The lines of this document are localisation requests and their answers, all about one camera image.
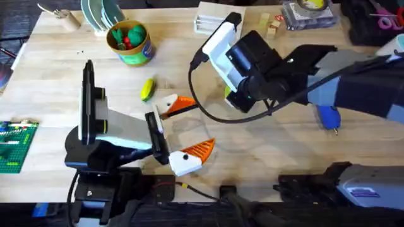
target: blue tool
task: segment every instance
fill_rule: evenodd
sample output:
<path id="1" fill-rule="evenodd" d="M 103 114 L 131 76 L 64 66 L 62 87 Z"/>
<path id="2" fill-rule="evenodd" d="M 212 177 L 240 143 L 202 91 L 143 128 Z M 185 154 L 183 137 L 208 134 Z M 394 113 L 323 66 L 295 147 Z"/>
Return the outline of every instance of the blue tool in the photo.
<path id="1" fill-rule="evenodd" d="M 319 106 L 317 105 L 318 115 L 321 123 L 327 130 L 334 130 L 335 135 L 338 135 L 338 129 L 341 126 L 341 115 L 336 107 Z"/>
<path id="2" fill-rule="evenodd" d="M 6 132 L 8 130 L 9 123 L 10 122 L 8 121 L 0 122 L 0 132 Z"/>

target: cable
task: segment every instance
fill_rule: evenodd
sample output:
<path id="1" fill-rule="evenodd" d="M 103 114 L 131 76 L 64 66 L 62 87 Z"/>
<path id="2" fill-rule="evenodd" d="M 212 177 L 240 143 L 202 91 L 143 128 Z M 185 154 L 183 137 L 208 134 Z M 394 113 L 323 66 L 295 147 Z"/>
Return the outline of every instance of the cable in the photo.
<path id="1" fill-rule="evenodd" d="M 66 219 L 67 219 L 69 227 L 74 227 L 74 224 L 71 221 L 71 196 L 73 194 L 73 188 L 74 188 L 74 185 L 75 185 L 75 183 L 77 181 L 78 174 L 79 174 L 79 171 L 76 170 L 76 173 L 74 174 L 74 177 L 71 180 L 71 184 L 70 184 L 70 188 L 69 188 L 69 192 L 68 192 L 68 199 L 66 201 L 66 206 L 67 206 Z"/>
<path id="2" fill-rule="evenodd" d="M 218 199 L 218 198 L 216 198 L 216 197 L 213 197 L 213 196 L 211 196 L 211 195 L 208 195 L 208 194 L 206 194 L 206 193 L 204 193 L 204 192 L 201 192 L 200 190 L 195 189 L 194 187 L 192 187 L 192 186 L 190 186 L 190 185 L 188 185 L 188 184 L 186 184 L 186 183 L 176 182 L 175 184 L 180 185 L 181 187 L 184 187 L 184 188 L 186 188 L 186 189 L 192 190 L 193 192 L 195 192 L 195 193 L 197 193 L 197 194 L 199 194 L 199 195 L 202 195 L 203 197 L 206 197 L 206 198 L 208 198 L 208 199 L 211 199 L 211 200 L 214 200 L 214 201 L 221 201 L 220 199 Z"/>
<path id="3" fill-rule="evenodd" d="M 199 102 L 198 98 L 196 98 L 196 94 L 194 91 L 194 86 L 192 84 L 192 72 L 198 67 L 199 64 L 197 64 L 197 61 L 193 60 L 191 61 L 191 65 L 189 67 L 189 71 L 188 71 L 188 83 L 189 83 L 189 89 L 191 90 L 191 94 L 196 102 L 196 104 L 198 105 L 199 109 L 210 119 L 220 122 L 220 123 L 224 123 L 224 124 L 241 124 L 241 123 L 246 123 L 246 122 L 251 122 L 254 120 L 258 120 L 261 119 L 267 115 L 271 115 L 273 112 L 276 112 L 277 110 L 291 104 L 292 102 L 295 102 L 296 100 L 298 100 L 300 97 L 302 97 L 303 95 L 308 94 L 310 91 L 320 87 L 321 85 L 327 83 L 328 81 L 331 81 L 332 79 L 335 79 L 339 76 L 343 76 L 346 74 L 353 74 L 353 73 L 361 73 L 363 71 L 367 71 L 370 69 L 374 69 L 375 67 L 379 67 L 382 65 L 386 64 L 386 60 L 388 59 L 389 56 L 383 56 L 383 57 L 378 57 L 376 59 L 371 59 L 368 61 L 363 61 L 363 62 L 356 62 L 354 64 L 352 64 L 351 66 L 345 67 L 343 69 L 338 70 L 337 72 L 334 72 L 328 76 L 326 76 L 323 79 L 320 79 L 319 81 L 315 82 L 314 84 L 308 86 L 306 89 L 303 89 L 299 92 L 297 92 L 295 95 L 289 97 L 288 99 L 286 99 L 285 101 L 283 101 L 282 103 L 279 103 L 277 106 L 271 108 L 270 110 L 264 111 L 262 113 L 259 113 L 257 115 L 254 115 L 252 117 L 246 117 L 244 119 L 235 119 L 235 120 L 228 120 L 228 119 L 220 119 L 218 117 L 213 116 L 212 114 L 210 114 L 203 106 L 202 104 Z"/>
<path id="4" fill-rule="evenodd" d="M 133 210 L 133 213 L 132 213 L 132 215 L 131 215 L 130 222 L 132 221 L 134 215 L 138 213 L 138 211 L 140 210 L 140 208 L 141 208 L 143 205 L 145 205 L 145 202 L 144 202 L 143 200 L 142 200 L 142 201 L 139 201 L 138 205 L 137 205 L 137 206 L 135 207 L 135 209 Z"/>

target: scissors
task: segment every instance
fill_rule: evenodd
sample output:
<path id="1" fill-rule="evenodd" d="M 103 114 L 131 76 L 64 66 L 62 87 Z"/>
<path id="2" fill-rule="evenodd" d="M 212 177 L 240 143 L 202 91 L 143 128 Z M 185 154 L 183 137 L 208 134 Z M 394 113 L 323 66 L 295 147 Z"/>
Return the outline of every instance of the scissors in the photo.
<path id="1" fill-rule="evenodd" d="M 375 0 L 369 0 L 372 5 L 376 8 L 376 12 L 379 15 L 386 15 L 380 17 L 379 21 L 377 22 L 379 25 L 379 28 L 383 30 L 387 30 L 392 28 L 393 30 L 402 30 L 404 26 L 401 26 L 399 22 L 397 21 L 397 18 L 394 17 L 389 17 L 390 15 L 394 15 L 390 13 L 387 9 L 384 9 L 379 3 L 377 3 Z"/>

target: wooden table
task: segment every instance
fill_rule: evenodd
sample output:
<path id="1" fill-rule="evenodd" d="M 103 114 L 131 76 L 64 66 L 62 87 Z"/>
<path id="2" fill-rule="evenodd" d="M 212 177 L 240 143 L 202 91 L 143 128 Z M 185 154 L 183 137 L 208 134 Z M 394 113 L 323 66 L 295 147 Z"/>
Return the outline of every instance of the wooden table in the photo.
<path id="1" fill-rule="evenodd" d="M 257 29 L 261 13 L 280 14 L 279 6 L 248 7 L 243 34 Z M 0 119 L 31 118 L 40 122 L 22 171 L 0 175 L 0 202 L 63 202 L 74 170 L 64 165 L 64 140 L 78 123 L 78 97 L 87 59 L 95 66 L 95 84 L 105 87 L 109 107 L 143 118 L 151 111 L 140 100 L 147 78 L 158 81 L 154 100 L 177 93 L 189 96 L 187 70 L 206 36 L 193 32 L 196 8 L 124 10 L 150 30 L 157 55 L 139 68 L 125 66 L 105 43 L 95 37 L 81 12 L 74 12 L 82 27 L 74 33 L 52 16 L 42 13 L 27 48 L 0 98 Z M 347 19 L 333 28 L 287 32 L 281 27 L 276 40 L 267 40 L 282 56 L 302 44 L 331 44 L 372 53 L 373 48 L 352 47 L 346 36 Z M 194 72 L 197 94 L 207 109 L 223 118 L 245 117 L 223 102 L 224 84 L 209 63 Z M 256 105 L 256 114 L 264 110 Z M 364 113 L 340 110 L 339 136 L 322 130 L 311 106 L 291 104 L 273 117 L 240 125 L 216 123 L 199 110 L 164 121 L 172 151 L 211 137 L 216 146 L 203 168 L 178 178 L 200 190 L 217 195 L 218 186 L 234 183 L 241 195 L 260 201 L 279 201 L 272 190 L 280 173 L 322 172 L 334 161 L 363 165 L 404 165 L 404 125 Z M 131 163 L 145 173 L 171 173 L 153 158 Z M 205 201 L 186 189 L 177 189 L 176 201 Z"/>

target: black mount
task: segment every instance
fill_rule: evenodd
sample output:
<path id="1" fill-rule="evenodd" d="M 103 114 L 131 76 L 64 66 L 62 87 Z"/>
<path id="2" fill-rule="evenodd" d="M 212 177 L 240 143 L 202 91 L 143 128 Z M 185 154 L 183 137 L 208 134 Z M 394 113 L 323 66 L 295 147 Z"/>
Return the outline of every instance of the black mount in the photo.
<path id="1" fill-rule="evenodd" d="M 97 218 L 107 224 L 110 218 L 122 214 L 131 200 L 145 200 L 155 196 L 155 202 L 174 199 L 175 176 L 143 175 L 140 168 L 120 167 L 127 163 L 153 157 L 162 165 L 169 163 L 169 150 L 162 133 L 158 131 L 153 112 L 145 115 L 150 131 L 151 149 L 132 149 L 115 146 L 107 141 L 96 140 L 96 135 L 107 133 L 108 122 L 95 116 L 95 100 L 105 99 L 105 88 L 94 87 L 91 61 L 83 71 L 81 100 L 81 140 L 79 127 L 68 134 L 65 141 L 66 166 L 77 169 L 78 184 L 74 192 L 71 217 L 75 223 L 80 218 Z M 169 185 L 153 187 L 156 183 Z"/>

